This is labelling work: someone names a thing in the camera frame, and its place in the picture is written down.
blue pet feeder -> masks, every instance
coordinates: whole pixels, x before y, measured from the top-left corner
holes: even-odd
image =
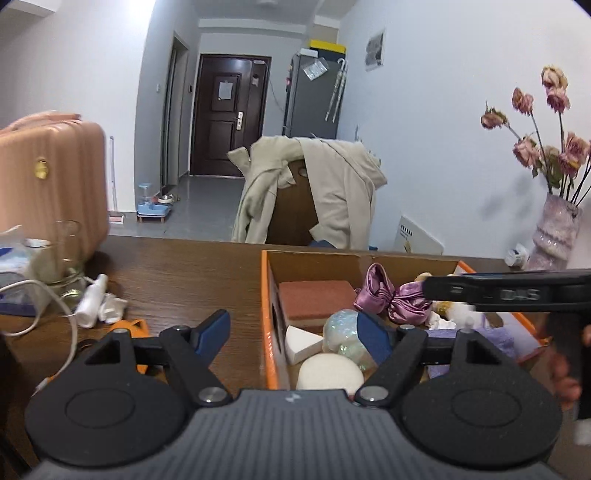
[[[138,186],[144,191],[142,200],[138,204],[138,220],[143,222],[144,218],[159,218],[161,222],[164,222],[172,207],[154,202],[154,199],[148,195],[148,189],[152,186],[151,183],[141,183]]]

doorway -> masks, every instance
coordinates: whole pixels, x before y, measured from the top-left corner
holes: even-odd
[[[160,155],[160,191],[167,193],[178,184],[179,177],[186,172],[186,163],[180,162],[180,132],[183,115],[183,96],[189,50],[177,38],[173,38],[173,48],[168,63],[166,97],[164,101],[164,120],[162,147]]]
[[[270,66],[270,57],[201,55],[191,175],[242,177],[226,154],[261,137]]]

vase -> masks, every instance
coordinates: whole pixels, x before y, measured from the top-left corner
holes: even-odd
[[[564,270],[579,232],[580,209],[562,197],[546,196],[526,270]]]

refrigerator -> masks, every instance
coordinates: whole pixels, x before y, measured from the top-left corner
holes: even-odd
[[[336,138],[339,115],[337,114],[333,123],[335,107],[333,106],[327,122],[324,117],[340,65],[336,61],[327,60],[329,70],[316,80],[310,80],[303,68],[315,60],[313,57],[297,54],[291,61],[283,121],[283,135],[288,137]]]

purple cloth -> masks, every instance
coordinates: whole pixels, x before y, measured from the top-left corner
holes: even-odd
[[[410,282],[395,288],[379,263],[369,267],[363,288],[353,303],[359,310],[380,314],[387,309],[395,323],[420,325],[431,314],[431,302],[423,296],[423,283]]]
[[[505,327],[477,328],[476,331],[509,358],[513,360],[517,358],[517,354],[515,353],[515,339]],[[428,330],[427,333],[432,338],[455,338],[457,330]],[[439,377],[449,372],[449,365],[430,365],[427,367],[427,371],[429,378]]]

